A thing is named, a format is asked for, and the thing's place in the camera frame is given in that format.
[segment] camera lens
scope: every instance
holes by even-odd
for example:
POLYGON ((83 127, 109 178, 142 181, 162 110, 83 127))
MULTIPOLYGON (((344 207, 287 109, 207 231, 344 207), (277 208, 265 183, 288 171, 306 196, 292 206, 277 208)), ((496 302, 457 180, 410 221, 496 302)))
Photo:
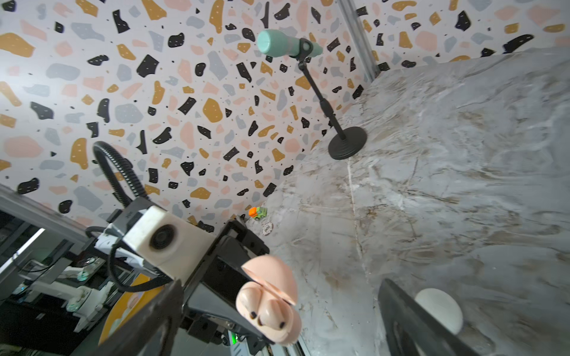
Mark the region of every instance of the camera lens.
POLYGON ((160 227, 150 239, 150 246, 155 249, 166 248, 174 239, 174 227, 172 225, 164 225, 160 227))

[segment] microphone clip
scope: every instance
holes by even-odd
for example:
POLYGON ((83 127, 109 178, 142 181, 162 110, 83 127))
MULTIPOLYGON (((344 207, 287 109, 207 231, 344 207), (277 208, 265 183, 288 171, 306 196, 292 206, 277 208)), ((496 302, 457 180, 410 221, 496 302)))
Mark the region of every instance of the microphone clip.
POLYGON ((299 54, 296 56, 289 56, 291 58, 295 58, 299 61, 299 65, 302 63, 305 64, 305 60, 309 54, 313 51, 313 43, 308 39, 299 38, 299 54))

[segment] toy car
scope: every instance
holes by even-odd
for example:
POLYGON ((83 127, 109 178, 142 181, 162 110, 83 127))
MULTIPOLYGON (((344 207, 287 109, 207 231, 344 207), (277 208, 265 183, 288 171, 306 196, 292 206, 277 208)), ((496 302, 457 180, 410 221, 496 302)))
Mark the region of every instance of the toy car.
POLYGON ((254 218, 256 221, 259 221, 260 219, 263 219, 267 216, 267 208, 251 208, 249 211, 249 216, 254 218))

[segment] gray marble tabletop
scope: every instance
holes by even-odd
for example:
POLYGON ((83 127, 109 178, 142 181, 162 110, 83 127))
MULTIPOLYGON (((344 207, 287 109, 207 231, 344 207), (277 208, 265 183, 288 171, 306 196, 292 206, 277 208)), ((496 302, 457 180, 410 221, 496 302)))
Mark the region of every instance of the gray marble tabletop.
POLYGON ((340 122, 363 150, 333 160, 329 130, 248 222, 312 356, 389 355, 384 278, 452 295, 481 355, 569 354, 570 48, 383 72, 340 122))

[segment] white camera housing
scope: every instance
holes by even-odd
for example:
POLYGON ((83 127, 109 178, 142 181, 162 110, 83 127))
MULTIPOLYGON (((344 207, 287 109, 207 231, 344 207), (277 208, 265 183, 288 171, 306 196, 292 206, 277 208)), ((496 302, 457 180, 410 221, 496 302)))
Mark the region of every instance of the white camera housing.
POLYGON ((184 285, 214 242, 214 235, 157 206, 151 206, 123 241, 146 261, 170 278, 180 279, 184 285), (152 236, 166 225, 174 229, 172 241, 162 249, 152 247, 152 236))

